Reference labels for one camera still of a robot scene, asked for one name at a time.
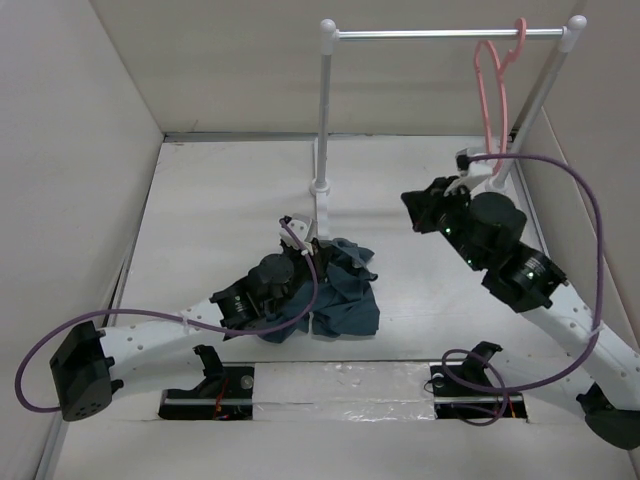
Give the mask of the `blue t shirt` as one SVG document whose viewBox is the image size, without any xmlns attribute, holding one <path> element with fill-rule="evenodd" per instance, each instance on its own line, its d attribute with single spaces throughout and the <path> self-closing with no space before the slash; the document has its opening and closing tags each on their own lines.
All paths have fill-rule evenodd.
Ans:
<svg viewBox="0 0 640 480">
<path fill-rule="evenodd" d="M 318 295 L 312 309 L 297 323 L 261 338 L 280 344 L 296 332 L 329 339 L 374 336 L 380 325 L 372 289 L 378 275 L 368 268 L 374 252 L 345 238 L 315 242 L 314 246 Z"/>
</svg>

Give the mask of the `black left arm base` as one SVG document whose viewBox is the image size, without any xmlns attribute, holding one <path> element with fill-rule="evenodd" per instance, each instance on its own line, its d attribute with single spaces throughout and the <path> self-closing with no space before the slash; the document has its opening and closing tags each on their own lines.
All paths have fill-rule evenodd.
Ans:
<svg viewBox="0 0 640 480">
<path fill-rule="evenodd" d="M 201 381 L 192 389 L 162 393 L 158 416 L 173 421 L 248 421 L 253 419 L 255 365 L 223 364 L 213 346 L 193 348 Z"/>
</svg>

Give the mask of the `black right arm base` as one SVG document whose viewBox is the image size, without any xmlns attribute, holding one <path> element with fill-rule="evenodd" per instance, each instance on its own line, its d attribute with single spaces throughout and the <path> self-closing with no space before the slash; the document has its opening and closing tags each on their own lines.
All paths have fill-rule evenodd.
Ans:
<svg viewBox="0 0 640 480">
<path fill-rule="evenodd" d="M 497 388 L 499 383 L 492 371 L 481 361 L 465 354 L 459 359 L 449 359 L 448 368 L 461 379 L 483 387 Z M 455 419 L 468 425 L 488 426 L 502 418 L 528 418 L 523 396 L 510 394 L 506 398 L 455 382 L 443 369 L 442 362 L 429 364 L 430 378 L 424 383 L 424 391 L 433 397 L 435 417 L 438 420 Z"/>
</svg>

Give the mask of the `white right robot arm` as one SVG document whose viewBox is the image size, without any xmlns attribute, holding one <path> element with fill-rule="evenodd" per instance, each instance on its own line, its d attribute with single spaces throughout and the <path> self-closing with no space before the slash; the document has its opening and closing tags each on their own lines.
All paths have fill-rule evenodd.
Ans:
<svg viewBox="0 0 640 480">
<path fill-rule="evenodd" d="M 526 215 L 505 195 L 471 195 L 455 176 L 401 195 L 415 232 L 439 232 L 482 285 L 515 313 L 554 339 L 577 367 L 553 373 L 531 359 L 508 356 L 481 342 L 450 372 L 474 393 L 526 391 L 581 417 L 605 442 L 639 446 L 639 355 L 593 311 L 566 274 L 541 251 L 521 242 Z"/>
</svg>

